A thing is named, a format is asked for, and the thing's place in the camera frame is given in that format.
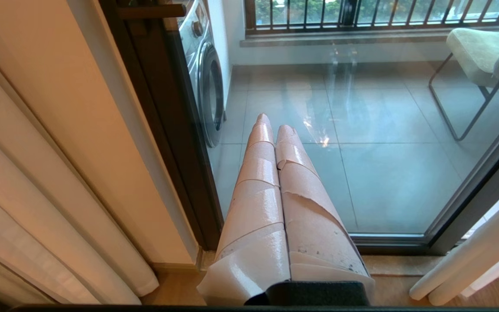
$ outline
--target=white wrap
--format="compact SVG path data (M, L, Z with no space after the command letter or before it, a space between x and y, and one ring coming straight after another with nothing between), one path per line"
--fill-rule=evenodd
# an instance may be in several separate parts
M216 262L198 291L209 305L242 306L289 278L275 146L269 119L261 114L249 135Z
M276 158L292 280L358 281L372 300L375 282L290 126L279 128Z

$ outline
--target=washer knob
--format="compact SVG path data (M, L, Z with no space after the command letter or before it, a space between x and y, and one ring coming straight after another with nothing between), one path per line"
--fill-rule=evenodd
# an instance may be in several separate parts
M196 38L201 37L204 34L204 28L199 20L192 23L192 31L194 32L194 36L196 36Z

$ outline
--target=green foliage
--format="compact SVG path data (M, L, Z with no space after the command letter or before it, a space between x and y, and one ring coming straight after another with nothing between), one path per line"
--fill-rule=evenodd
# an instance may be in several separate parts
M346 0L326 0L324 3L324 21L338 22L340 2ZM286 24L288 0L273 0L273 24ZM370 23L373 19L377 0L362 0L359 7L359 23ZM377 22L386 22L390 18L395 0L380 0L376 16ZM408 17L413 0L398 0L394 21L405 21ZM468 0L454 0L449 16L459 19ZM479 14L487 0L473 0L469 14ZM422 21L426 16L431 0L417 0L412 14L412 21ZM441 20L446 12L449 0L436 0L432 7L429 20ZM271 19L271 2L269 0L255 0L256 23L258 25L269 25ZM489 12L499 12L499 0L494 0L489 7ZM290 23L303 23L305 15L305 0L290 0ZM320 23L323 13L323 0L308 0L307 23Z

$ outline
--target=door frame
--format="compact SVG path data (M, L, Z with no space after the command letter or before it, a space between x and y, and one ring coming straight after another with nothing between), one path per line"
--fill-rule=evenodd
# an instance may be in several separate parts
M194 235L216 250L224 221L176 20L121 19L128 0L99 2ZM499 152L487 155L426 233L352 234L360 253L445 255L499 199Z
M99 4L196 241L216 250L224 221L188 70L177 70L187 65L176 21L124 14L129 1Z

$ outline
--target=metal railing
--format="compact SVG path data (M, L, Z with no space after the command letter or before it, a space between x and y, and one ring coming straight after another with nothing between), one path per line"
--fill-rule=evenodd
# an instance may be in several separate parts
M499 0L244 0L247 34L499 26Z

